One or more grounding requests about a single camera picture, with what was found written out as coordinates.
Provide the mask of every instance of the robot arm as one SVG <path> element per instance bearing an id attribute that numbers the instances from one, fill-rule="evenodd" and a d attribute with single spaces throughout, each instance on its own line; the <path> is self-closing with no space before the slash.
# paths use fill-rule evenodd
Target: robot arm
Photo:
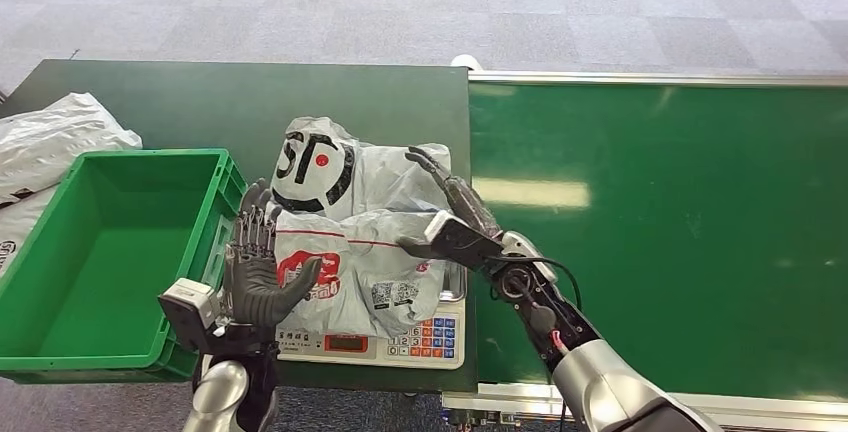
<path id="1" fill-rule="evenodd" d="M 179 279 L 159 296 L 180 343 L 199 350 L 192 410 L 183 432 L 265 432 L 276 416 L 276 325 L 308 296 L 320 259 L 277 284 L 276 217 L 265 219 L 270 192 L 260 179 L 245 193 L 228 245 L 220 292 Z"/>
<path id="2" fill-rule="evenodd" d="M 511 304 L 571 410 L 588 432 L 720 432 L 702 414 L 687 408 L 639 375 L 555 286 L 554 264 L 517 232 L 504 232 L 465 181 L 451 176 L 421 149 L 409 160 L 439 183 L 456 216 L 439 213 L 427 242 L 400 241 L 407 252 L 453 260 L 485 274 L 499 299 Z"/>

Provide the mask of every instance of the red logo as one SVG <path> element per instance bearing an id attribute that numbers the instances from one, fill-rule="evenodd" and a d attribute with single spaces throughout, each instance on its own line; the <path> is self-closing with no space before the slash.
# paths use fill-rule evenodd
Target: red logo
<path id="1" fill-rule="evenodd" d="M 277 282 L 281 287 L 300 274 L 303 263 L 310 257 L 321 257 L 321 272 L 318 273 L 318 282 L 309 291 L 312 299 L 329 299 L 339 293 L 339 254 L 328 252 L 326 254 L 311 254 L 298 250 L 290 257 L 283 259 L 277 266 Z"/>

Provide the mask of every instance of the gray carpet floor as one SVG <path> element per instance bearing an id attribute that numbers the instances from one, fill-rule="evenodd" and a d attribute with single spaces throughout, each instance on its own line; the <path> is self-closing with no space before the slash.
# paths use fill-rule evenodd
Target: gray carpet floor
<path id="1" fill-rule="evenodd" d="M 448 64 L 462 53 L 500 70 L 846 75 L 848 0 L 0 0 L 6 93 L 44 58 Z M 282 392 L 277 431 L 447 430 L 435 395 Z M 0 431 L 180 430 L 189 393 L 0 380 Z"/>

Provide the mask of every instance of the digital scale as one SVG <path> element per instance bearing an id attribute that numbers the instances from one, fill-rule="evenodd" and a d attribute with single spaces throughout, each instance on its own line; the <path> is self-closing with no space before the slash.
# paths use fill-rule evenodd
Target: digital scale
<path id="1" fill-rule="evenodd" d="M 464 267 L 448 264 L 434 317 L 391 339 L 322 335 L 278 327 L 280 354 L 277 358 L 383 367 L 459 368 L 465 360 L 467 280 L 468 272 Z"/>

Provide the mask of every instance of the white plastic package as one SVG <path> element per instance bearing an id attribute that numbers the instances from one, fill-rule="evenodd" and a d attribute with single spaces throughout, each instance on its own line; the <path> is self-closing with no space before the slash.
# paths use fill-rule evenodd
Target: white plastic package
<path id="1" fill-rule="evenodd" d="M 450 167 L 447 147 L 420 147 Z M 433 316 L 447 264 L 412 257 L 396 241 L 423 240 L 448 204 L 405 152 L 360 142 L 326 117 L 295 119 L 286 129 L 271 181 L 286 209 L 277 219 L 277 277 L 284 285 L 312 256 L 323 266 L 310 300 L 281 328 L 392 337 Z"/>
<path id="2" fill-rule="evenodd" d="M 0 209 L 0 278 L 9 270 L 12 261 L 35 227 L 41 213 L 53 198 L 56 187 L 50 187 Z"/>
<path id="3" fill-rule="evenodd" d="M 0 119 L 0 208 L 59 183 L 83 152 L 140 148 L 91 94 Z"/>
<path id="4" fill-rule="evenodd" d="M 0 277 L 9 269 L 74 159 L 83 152 L 141 148 L 91 94 L 0 119 Z"/>

